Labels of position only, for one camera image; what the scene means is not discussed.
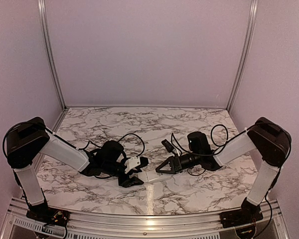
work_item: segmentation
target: pale purple wall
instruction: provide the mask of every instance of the pale purple wall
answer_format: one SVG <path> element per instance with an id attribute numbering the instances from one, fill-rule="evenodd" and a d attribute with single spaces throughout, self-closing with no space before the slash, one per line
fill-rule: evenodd
<path id="1" fill-rule="evenodd" d="M 290 132 L 292 154 L 270 197 L 278 198 L 291 239 L 299 239 L 299 0 L 260 0 L 231 115 L 239 130 L 265 116 Z"/>
<path id="2" fill-rule="evenodd" d="M 37 1 L 0 0 L 0 228 L 17 192 L 1 149 L 5 132 L 35 116 L 53 126 L 61 112 L 42 39 Z"/>
<path id="3" fill-rule="evenodd" d="M 249 0 L 47 0 L 67 105 L 226 107 Z"/>

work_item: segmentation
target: vent grille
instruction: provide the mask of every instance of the vent grille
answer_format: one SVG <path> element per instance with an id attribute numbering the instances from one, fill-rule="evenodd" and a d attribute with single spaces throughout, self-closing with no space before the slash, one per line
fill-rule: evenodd
<path id="1" fill-rule="evenodd" d="M 46 229 L 44 232 L 42 232 L 43 224 L 40 224 L 40 223 L 30 220 L 28 218 L 15 217 L 14 224 L 19 227 L 31 230 L 31 231 L 43 233 L 46 235 L 53 235 L 54 237 L 57 237 L 57 238 L 63 238 L 63 237 L 60 237 L 60 235 L 55 235 L 53 229 Z M 219 235 L 219 233 L 212 233 L 212 234 L 198 235 L 198 236 L 194 236 L 194 237 L 177 237 L 177 238 L 170 237 L 170 238 L 173 238 L 173 239 L 220 239 L 220 235 Z M 88 234 L 88 233 L 73 232 L 73 231 L 71 231 L 71 229 L 68 229 L 68 235 L 67 235 L 66 239 L 127 239 L 127 238 L 103 237 L 103 236 L 92 235 L 92 234 Z"/>

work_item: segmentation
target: marble surface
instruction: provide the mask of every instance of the marble surface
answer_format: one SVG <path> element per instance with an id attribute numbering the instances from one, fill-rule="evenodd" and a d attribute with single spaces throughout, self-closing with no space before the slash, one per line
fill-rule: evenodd
<path id="1" fill-rule="evenodd" d="M 180 108 L 72 108 L 62 122 L 58 135 L 83 147 L 87 140 L 102 144 L 118 140 L 128 132 L 137 133 L 146 143 L 143 156 L 155 169 L 171 154 L 161 145 L 175 133 L 183 147 L 186 136 L 193 131 L 207 134 L 215 124 L 222 123 L 232 137 L 237 130 L 225 110 Z M 216 143 L 225 139 L 224 130 L 216 130 Z M 142 150 L 137 138 L 122 141 L 128 156 Z M 192 173 L 200 173 L 196 166 Z M 171 215 L 209 212 L 241 205 L 256 179 L 257 170 L 249 155 L 244 155 L 216 172 L 191 176 L 187 172 L 154 184 L 122 188 L 117 178 L 106 180 L 86 177 L 71 167 L 45 157 L 38 172 L 39 183 L 49 205 L 86 212 L 128 215 Z"/>

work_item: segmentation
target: aluminum frame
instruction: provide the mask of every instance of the aluminum frame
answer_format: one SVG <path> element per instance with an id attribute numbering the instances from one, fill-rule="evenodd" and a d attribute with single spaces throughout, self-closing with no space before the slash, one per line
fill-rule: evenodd
<path id="1" fill-rule="evenodd" d="M 56 120 L 54 126 L 52 127 L 53 132 L 57 132 L 57 130 L 59 129 L 59 127 L 60 127 L 62 121 L 64 120 L 64 117 L 65 117 L 67 112 L 68 112 L 68 109 L 62 110 L 62 112 L 59 115 L 58 119 Z M 35 170 L 36 173 L 39 171 L 39 168 L 40 168 L 43 160 L 44 160 L 44 155 L 43 154 L 40 154 L 40 156 L 38 156 L 38 158 L 34 160 L 33 165 L 34 165 L 34 170 Z"/>
<path id="2" fill-rule="evenodd" d="M 253 33 L 255 29 L 255 23 L 256 23 L 256 15 L 257 15 L 257 9 L 258 9 L 258 1 L 259 0 L 251 0 L 251 6 L 250 6 L 250 12 L 249 12 L 249 18 L 248 18 L 248 24 L 247 24 L 247 31 L 246 31 L 246 36 L 245 36 L 245 42 L 242 50 L 242 55 L 240 58 L 239 66 L 237 69 L 235 81 L 228 99 L 228 103 L 226 108 L 211 108 L 211 107 L 200 107 L 203 109 L 223 109 L 227 110 L 230 112 L 235 98 L 237 96 L 237 92 L 242 80 L 242 75 L 245 69 L 246 65 L 246 60 L 248 57 L 248 53 L 250 50 L 252 38 L 253 38 Z M 104 107 L 104 105 L 86 105 L 86 106 L 67 106 L 63 97 L 63 93 L 61 90 L 61 85 L 59 81 L 59 77 L 56 71 L 56 66 L 54 63 L 54 58 L 52 54 L 52 46 L 51 46 L 51 41 L 50 41 L 50 36 L 49 36 L 49 29 L 48 29 L 48 22 L 47 22 L 47 17 L 46 17 L 46 7 L 45 7 L 45 0 L 38 0 L 38 7 L 39 7 L 39 15 L 40 15 L 40 21 L 41 21 L 41 27 L 42 27 L 42 32 L 43 32 L 43 38 L 44 38 L 44 43 L 45 43 L 45 49 L 48 57 L 48 62 L 49 62 L 49 67 L 51 70 L 52 78 L 53 78 L 53 84 L 56 90 L 56 94 L 59 100 L 59 103 L 62 107 L 63 110 L 66 110 L 67 108 L 85 108 L 85 107 Z M 120 105 L 113 105 L 113 106 L 108 106 L 108 107 L 121 107 Z M 198 107 L 193 107 L 193 106 L 179 106 L 181 108 L 198 108 Z"/>
<path id="3" fill-rule="evenodd" d="M 271 201 L 273 208 L 273 222 L 279 239 L 289 239 L 288 233 L 284 232 L 284 221 L 277 200 Z M 261 203 L 261 210 L 264 219 L 257 223 L 266 222 L 270 217 L 270 208 L 266 202 Z M 68 222 L 69 233 L 92 234 L 102 237 L 123 238 L 176 238 L 205 235 L 223 231 L 230 231 L 234 228 L 224 229 L 220 223 L 219 213 L 215 211 L 207 213 L 197 213 L 188 215 L 168 215 L 168 216 L 134 216 L 134 215 L 113 215 L 101 213 L 87 213 L 69 210 Z M 14 218 L 23 218 L 27 212 L 27 205 L 24 200 L 12 198 L 7 215 L 0 233 L 0 239 L 10 237 Z"/>
<path id="4" fill-rule="evenodd" d="M 148 108 L 188 108 L 188 109 L 209 109 L 209 110 L 225 110 L 225 108 L 220 107 L 201 107 L 201 106 L 155 106 L 155 105 L 77 105 L 77 106 L 67 106 L 70 108 L 137 108 L 137 107 L 148 107 Z"/>
<path id="5" fill-rule="evenodd" d="M 53 84 L 55 87 L 56 95 L 58 97 L 59 104 L 62 108 L 62 110 L 66 110 L 67 107 L 65 105 L 64 97 L 61 90 L 61 85 L 59 81 L 59 77 L 56 71 L 54 58 L 52 54 L 52 46 L 49 36 L 49 28 L 48 28 L 48 22 L 46 17 L 46 10 L 45 10 L 45 0 L 38 0 L 38 7 L 39 7 L 39 15 L 40 15 L 40 22 L 41 22 L 41 28 L 44 38 L 44 44 L 45 44 L 45 50 L 48 57 L 49 67 L 52 74 Z"/>
<path id="6" fill-rule="evenodd" d="M 231 90 L 231 94 L 228 99 L 228 103 L 227 103 L 227 107 L 226 107 L 226 110 L 228 111 L 228 113 L 230 113 L 230 111 L 234 105 L 234 102 L 235 102 L 235 99 L 236 99 L 236 96 L 237 96 L 237 93 L 239 90 L 239 86 L 242 81 L 248 53 L 250 51 L 251 42 L 252 42 L 254 31 L 255 31 L 257 10 L 258 10 L 258 0 L 252 0 L 251 5 L 250 5 L 250 12 L 249 12 L 249 19 L 248 19 L 245 43 L 244 43 L 242 55 L 240 58 L 238 70 L 236 73 L 234 85 Z"/>

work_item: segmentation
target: wire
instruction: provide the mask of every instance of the wire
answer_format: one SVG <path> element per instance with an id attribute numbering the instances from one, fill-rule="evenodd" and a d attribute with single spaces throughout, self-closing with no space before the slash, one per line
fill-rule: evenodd
<path id="1" fill-rule="evenodd" d="M 65 226 L 65 236 L 63 237 L 63 239 L 66 239 L 66 237 L 68 236 L 68 228 Z"/>
<path id="2" fill-rule="evenodd" d="M 178 152 L 180 153 L 180 155 L 183 154 L 183 152 L 175 144 L 173 144 L 172 134 L 170 135 L 170 143 L 171 143 L 171 145 L 173 145 L 174 148 L 176 148 L 178 150 Z"/>
<path id="3" fill-rule="evenodd" d="M 112 178 L 112 177 L 114 177 L 115 176 L 115 174 L 113 174 L 113 175 L 110 175 L 110 176 L 106 176 L 106 177 L 98 177 L 98 176 L 95 176 L 97 179 L 107 179 L 107 178 Z"/>
<path id="4" fill-rule="evenodd" d="M 269 218 L 269 221 L 268 221 L 267 225 L 256 236 L 253 237 L 254 239 L 256 239 L 257 237 L 259 237 L 260 234 L 263 233 L 267 229 L 267 227 L 270 225 L 270 222 L 271 222 L 271 220 L 273 218 L 273 208 L 272 208 L 270 202 L 267 200 L 268 193 L 269 193 L 269 191 L 265 195 L 265 201 L 268 203 L 268 206 L 270 207 L 270 218 Z"/>
<path id="5" fill-rule="evenodd" d="M 216 144 L 215 141 L 214 141 L 214 138 L 213 138 L 213 131 L 214 131 L 214 129 L 217 128 L 218 126 L 223 127 L 223 128 L 225 129 L 225 131 L 226 131 L 226 141 L 225 141 L 225 143 L 223 143 L 223 144 L 221 144 L 221 145 Z M 228 129 L 227 129 L 227 127 L 226 127 L 225 125 L 221 124 L 221 123 L 215 125 L 215 126 L 211 129 L 211 131 L 210 131 L 210 138 L 211 138 L 211 141 L 213 142 L 213 144 L 216 145 L 217 147 L 225 146 L 226 143 L 227 143 L 227 140 L 228 140 L 228 138 L 229 138 L 229 134 L 228 134 Z"/>
<path id="6" fill-rule="evenodd" d="M 191 175 L 191 176 L 200 176 L 200 175 L 204 174 L 204 172 L 206 172 L 206 169 L 205 169 L 205 170 L 204 170 L 202 173 L 200 173 L 200 174 L 192 174 L 192 173 L 190 173 L 188 170 L 189 170 L 189 168 L 187 169 L 187 172 L 188 172 L 188 174 Z"/>
<path id="7" fill-rule="evenodd" d="M 246 133 L 248 130 L 250 130 L 252 127 L 254 127 L 254 126 L 257 126 L 257 125 L 262 125 L 262 124 L 267 124 L 267 125 L 274 125 L 274 126 L 276 126 L 276 127 L 278 127 L 278 128 L 280 128 L 284 133 L 285 133 L 285 135 L 287 136 L 287 139 L 288 139 L 288 142 L 289 142 L 289 151 L 288 151 L 288 153 L 287 153 L 287 155 L 286 155 L 286 160 L 288 159 L 288 157 L 290 156 L 290 153 L 291 153 L 291 136 L 290 136 L 290 134 L 287 132 L 287 131 L 285 131 L 283 128 L 281 128 L 279 125 L 277 125 L 277 124 L 275 124 L 275 123 L 272 123 L 272 122 L 259 122 L 259 123 L 255 123 L 255 124 L 253 124 L 252 126 L 250 126 L 249 128 L 247 128 L 246 130 L 244 130 L 244 131 L 242 131 L 242 132 L 240 132 L 239 134 L 237 134 L 237 135 L 235 135 L 234 137 L 232 137 L 230 140 L 227 140 L 226 142 L 225 142 L 225 144 L 222 146 L 222 147 L 219 147 L 218 149 L 220 149 L 217 153 L 213 153 L 213 154 L 199 154 L 199 153 L 193 153 L 193 152 L 190 152 L 190 151 L 188 151 L 188 150 L 186 150 L 186 149 L 184 149 L 180 144 L 179 144 L 179 142 L 177 141 L 177 139 L 175 138 L 175 135 L 174 135 L 174 133 L 172 133 L 171 134 L 171 137 L 173 137 L 174 138 L 174 140 L 175 140 L 175 142 L 177 143 L 177 145 L 179 146 L 179 148 L 181 148 L 184 152 L 186 152 L 186 153 L 190 153 L 190 154 L 193 154 L 193 155 L 197 155 L 197 156 L 215 156 L 215 155 L 217 155 L 217 154 L 220 154 L 223 150 L 224 150 L 224 148 L 226 147 L 226 145 L 229 143 L 229 142 L 231 142 L 232 140 L 234 140 L 235 138 L 237 138 L 238 136 L 240 136 L 240 135 L 242 135 L 242 134 L 244 134 L 244 133 Z"/>
<path id="8" fill-rule="evenodd" d="M 92 145 L 94 145 L 94 146 L 96 146 L 96 147 L 98 147 L 98 148 L 102 148 L 101 146 L 98 146 L 96 143 L 94 143 L 93 141 L 88 141 L 88 143 L 83 147 L 83 148 L 79 148 L 79 150 L 84 150 L 84 149 L 86 149 L 90 144 L 92 144 Z"/>
<path id="9" fill-rule="evenodd" d="M 141 155 L 144 153 L 144 151 L 145 151 L 145 143 L 144 143 L 144 141 L 142 140 L 142 138 L 139 137 L 137 134 L 135 134 L 135 133 L 127 133 L 127 134 L 125 134 L 123 137 L 121 137 L 121 138 L 118 140 L 118 142 L 120 142 L 122 139 L 124 139 L 124 138 L 125 138 L 126 136 L 128 136 L 128 135 L 134 135 L 135 137 L 137 137 L 137 138 L 141 141 L 141 143 L 142 143 L 142 145 L 143 145 L 143 150 L 141 151 L 141 153 L 139 153 L 139 154 L 137 155 L 137 157 L 141 156 Z"/>
<path id="10" fill-rule="evenodd" d="M 6 158 L 8 158 L 8 155 L 6 154 L 6 151 L 5 151 L 5 141 L 6 141 L 6 138 L 8 137 L 8 135 L 15 129 L 17 128 L 18 126 L 20 125 L 23 125 L 23 124 L 31 124 L 31 125 L 36 125 L 36 126 L 39 126 L 40 128 L 48 131 L 50 134 L 54 135 L 56 138 L 58 138 L 59 140 L 61 140 L 62 142 L 66 143 L 67 145 L 69 145 L 70 147 L 72 148 L 76 148 L 74 145 L 70 144 L 68 141 L 64 140 L 63 138 L 61 138 L 60 136 L 54 134 L 50 129 L 48 129 L 46 126 L 40 124 L 40 123 L 33 123 L 33 122 L 20 122 L 20 123 L 17 123 L 15 124 L 14 126 L 12 126 L 4 135 L 3 137 L 3 141 L 2 141 L 2 151 L 3 151 L 3 154 Z"/>
<path id="11" fill-rule="evenodd" d="M 174 133 L 171 133 L 171 136 L 174 138 L 174 140 L 175 140 L 175 142 L 177 143 L 177 145 L 179 146 L 179 148 L 181 148 L 184 152 L 186 152 L 186 153 L 190 153 L 190 154 L 193 154 L 193 155 L 197 155 L 197 156 L 215 156 L 215 155 L 217 155 L 217 154 L 220 154 L 220 153 L 224 150 L 224 148 L 225 148 L 225 146 L 223 146 L 223 147 L 220 149 L 219 152 L 217 152 L 217 153 L 213 153 L 213 154 L 199 154 L 199 153 L 193 153 L 193 152 L 190 152 L 190 151 L 184 149 L 184 148 L 179 144 L 179 142 L 178 142 L 177 139 L 175 138 Z"/>

